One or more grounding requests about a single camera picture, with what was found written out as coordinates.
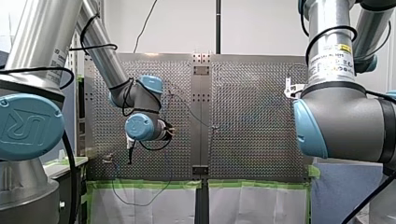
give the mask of wire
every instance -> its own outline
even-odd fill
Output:
[[[305,6],[305,2],[306,2],[306,0],[303,0],[303,2],[301,3],[300,21],[301,21],[301,26],[303,27],[304,34],[309,37],[309,33],[308,33],[308,31],[306,31],[305,23],[304,23],[304,6]]]
[[[384,40],[384,42],[381,44],[381,46],[379,46],[377,49],[375,49],[373,52],[371,52],[371,53],[369,53],[369,54],[367,54],[367,55],[354,58],[354,61],[355,61],[355,62],[363,62],[363,59],[375,55],[379,50],[381,50],[381,49],[387,44],[387,42],[389,41],[389,38],[390,38],[390,34],[391,34],[391,32],[392,32],[392,22],[390,22],[390,21],[388,22],[388,27],[389,27],[389,28],[388,28],[387,37],[385,38],[385,40]]]
[[[160,150],[163,150],[164,148],[166,148],[166,147],[171,143],[171,141],[172,141],[172,137],[169,138],[169,140],[166,142],[165,145],[163,145],[162,147],[158,147],[158,148],[149,148],[149,147],[146,147],[141,141],[139,141],[139,144],[140,144],[140,146],[142,146],[145,150],[148,150],[148,151],[160,151]]]
[[[354,216],[356,216],[361,209],[363,209],[375,196],[377,196],[382,190],[384,190],[396,177],[396,171],[394,171],[378,188],[376,188],[366,199],[361,202],[342,222],[347,224]]]
[[[353,33],[353,38],[352,41],[354,41],[358,37],[358,32],[355,30],[355,28],[347,25],[339,25],[339,26],[334,26],[328,29],[325,29],[324,31],[320,32],[317,34],[309,43],[308,48],[306,49],[305,53],[305,62],[307,65],[309,65],[309,53],[311,52],[311,49],[314,47],[314,45],[320,40],[324,35],[326,35],[327,32],[330,32],[332,30],[348,30]]]
[[[396,104],[396,99],[388,96],[386,94],[374,92],[374,91],[366,91],[366,94],[370,94],[373,96],[384,98],[385,100],[391,101]],[[394,179],[396,178],[396,171],[394,171],[378,188],[376,188],[367,198],[363,200],[342,222],[342,224],[347,224],[354,216],[356,216],[361,209],[363,209],[373,198],[375,198],[382,190],[384,190]]]
[[[126,108],[125,106],[131,107],[130,105],[128,105],[127,100],[131,94],[131,89],[132,89],[132,86],[134,85],[134,79],[130,78],[130,80],[131,80],[131,82],[129,84],[128,90],[125,91],[124,95],[123,95],[122,115],[124,117],[129,117],[130,115],[132,115],[134,113],[134,110],[135,110],[135,108],[134,108],[134,109],[132,109],[131,112],[125,113],[125,108]],[[159,107],[158,110],[161,110],[161,108],[163,106],[161,105],[161,101],[157,98],[157,96],[155,96],[154,93],[152,93],[151,90],[149,90],[139,79],[136,80],[136,83],[138,83],[146,92],[148,92],[148,94],[150,94],[155,99],[155,101],[157,102],[158,107]]]
[[[190,114],[196,119],[198,120],[202,125],[204,125],[206,128],[210,128],[210,125],[205,124],[203,121],[201,121],[198,117],[196,117],[196,115],[194,115],[194,113],[192,113],[191,108],[187,105],[186,102],[184,102],[184,100],[177,94],[173,94],[171,93],[171,95],[176,96],[178,99],[180,99],[181,103],[183,103],[184,106],[187,107],[187,109],[189,110]]]
[[[145,89],[155,99],[155,101],[157,101],[159,107],[158,110],[161,110],[163,106],[161,105],[161,101],[157,98],[157,96],[155,96],[154,93],[152,93],[151,90],[149,90],[139,79],[137,79],[136,82],[139,83],[140,86],[143,87],[143,89]]]
[[[69,216],[69,224],[74,224],[77,216],[77,168],[74,160],[73,149],[70,146],[69,138],[67,137],[66,131],[64,131],[64,135],[62,136],[64,140],[64,148],[66,149],[66,154],[69,159],[70,166],[70,179],[71,179],[71,204],[70,204],[70,216]]]
[[[386,94],[382,94],[382,93],[375,92],[375,91],[366,91],[366,94],[370,94],[370,95],[373,95],[373,96],[381,97],[381,98],[384,98],[387,101],[391,101],[394,104],[396,104],[396,99],[394,99],[393,97],[388,96]]]
[[[24,72],[38,72],[38,71],[64,71],[70,74],[69,80],[64,84],[62,87],[60,87],[61,90],[64,88],[70,86],[72,84],[73,80],[75,79],[74,73],[67,68],[64,67],[33,67],[33,68],[17,68],[17,69],[8,69],[8,70],[0,70],[0,74],[3,75],[8,75],[10,73],[24,73]]]
[[[145,203],[145,204],[128,203],[128,202],[126,202],[126,201],[123,200],[123,199],[121,198],[121,196],[116,192],[116,190],[115,190],[115,188],[114,188],[114,180],[111,180],[111,186],[112,186],[112,188],[113,188],[113,192],[114,192],[114,194],[116,195],[116,197],[117,197],[120,201],[122,201],[123,203],[128,204],[128,205],[139,206],[139,207],[146,207],[146,206],[151,205],[151,204],[154,202],[154,200],[155,200],[158,196],[160,196],[160,194],[163,193],[163,192],[169,187],[169,185],[171,184],[171,182],[172,182],[172,180],[173,180],[172,166],[171,166],[171,162],[170,162],[170,160],[169,160],[169,158],[168,158],[168,156],[167,156],[167,154],[166,154],[166,151],[163,152],[163,156],[164,156],[164,158],[165,158],[166,166],[168,167],[168,171],[169,171],[169,175],[170,175],[170,176],[169,176],[169,180],[168,180],[167,184],[165,185],[165,187],[164,187],[163,189],[161,189],[160,192],[158,192],[158,193],[151,199],[151,201],[149,201],[148,203]],[[114,164],[114,166],[115,166],[117,175],[119,175],[119,171],[120,171],[119,166],[118,166],[116,163],[114,163],[114,162],[113,162],[113,164]]]
[[[84,28],[82,29],[81,35],[79,36],[79,44],[81,45],[81,48],[69,49],[70,51],[84,50],[84,52],[89,55],[87,49],[101,49],[101,48],[111,47],[114,50],[117,50],[119,48],[115,44],[104,44],[104,45],[84,47],[85,34],[87,34],[88,28],[91,26],[91,24],[96,18],[100,18],[99,13],[96,13],[94,16],[90,17],[90,19],[87,21],[87,24],[85,24]]]
[[[134,140],[134,143],[130,148],[128,148],[128,165],[132,165],[132,154],[134,153],[134,145],[136,144],[136,141]]]
[[[134,46],[134,53],[136,53],[137,46],[139,45],[140,36],[142,36],[142,34],[145,32],[146,26],[147,26],[148,21],[149,21],[149,17],[151,16],[151,13],[154,10],[155,5],[157,4],[157,2],[158,2],[158,0],[155,0],[154,3],[152,4],[151,10],[149,11],[148,16],[146,17],[146,20],[145,20],[145,24],[143,25],[143,29],[142,29],[142,31],[140,32],[139,36],[136,39],[136,45]]]
[[[76,48],[76,49],[69,49],[70,51],[77,51],[77,50],[87,50],[87,49],[101,49],[105,47],[112,47],[114,50],[117,50],[119,47],[115,44],[105,44],[105,45],[97,45],[97,46],[90,46],[84,48]]]
[[[125,91],[125,92],[124,92],[124,95],[123,95],[122,115],[123,115],[124,117],[129,117],[130,115],[132,115],[132,113],[134,113],[133,110],[132,110],[131,112],[129,112],[128,114],[125,113],[125,108],[126,108],[125,106],[127,105],[128,107],[131,107],[130,105],[128,105],[127,100],[128,100],[128,97],[129,97],[130,94],[131,94],[131,89],[132,89],[132,86],[133,86],[133,85],[134,85],[134,79],[131,77],[131,78],[130,78],[130,83],[129,83],[128,90]]]

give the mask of warning sticker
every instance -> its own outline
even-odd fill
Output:
[[[66,63],[66,53],[64,53],[63,51],[56,49],[53,52],[52,55],[52,61],[50,66],[51,67],[64,67],[64,64]],[[60,70],[51,70],[48,71],[47,73],[47,78],[51,81],[53,81],[56,84],[60,84],[61,83],[61,77],[62,77],[62,71]]]
[[[311,75],[355,76],[353,57],[345,50],[329,50],[311,59],[309,72]]]
[[[352,47],[345,44],[329,45],[323,48],[324,50],[342,50],[347,53],[352,53]]]

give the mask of vertical pole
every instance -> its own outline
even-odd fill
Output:
[[[216,0],[216,54],[221,54],[221,0]]]

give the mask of blue joint cover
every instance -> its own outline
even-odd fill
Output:
[[[26,161],[51,151],[64,133],[64,116],[47,98],[17,93],[0,97],[0,159]]]
[[[329,157],[320,128],[304,100],[294,101],[294,117],[299,149],[307,156]]]
[[[148,141],[154,135],[154,124],[145,114],[133,114],[125,122],[125,132],[134,140]]]
[[[115,104],[114,101],[113,101],[113,96],[111,96],[111,92],[108,93],[108,98],[107,98],[107,100],[110,102],[110,104],[111,104],[112,106],[117,107],[116,104]]]
[[[144,75],[141,76],[139,80],[150,91],[163,94],[163,81],[159,77]]]
[[[396,91],[388,91],[387,95],[396,98]]]
[[[376,69],[377,64],[378,64],[378,57],[375,55],[369,67],[367,68],[366,72],[373,72]]]

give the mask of pegboard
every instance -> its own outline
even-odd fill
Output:
[[[214,56],[209,178],[302,182],[307,160],[297,148],[286,77],[305,83],[298,57]]]
[[[86,62],[89,179],[114,178],[114,166],[103,163],[112,153],[121,178],[167,180],[172,172],[174,180],[189,180],[193,165],[208,165],[209,178],[304,181],[308,162],[297,149],[291,100],[283,94],[289,68],[303,57],[206,57],[209,72],[199,77],[194,55],[120,55],[130,77],[163,79],[160,116],[177,128],[164,151],[146,151],[136,144],[132,165],[127,164],[123,129],[127,118],[108,103],[105,82],[93,63]],[[305,83],[305,72],[301,66],[291,69],[293,83]],[[206,125],[197,127],[194,117]]]

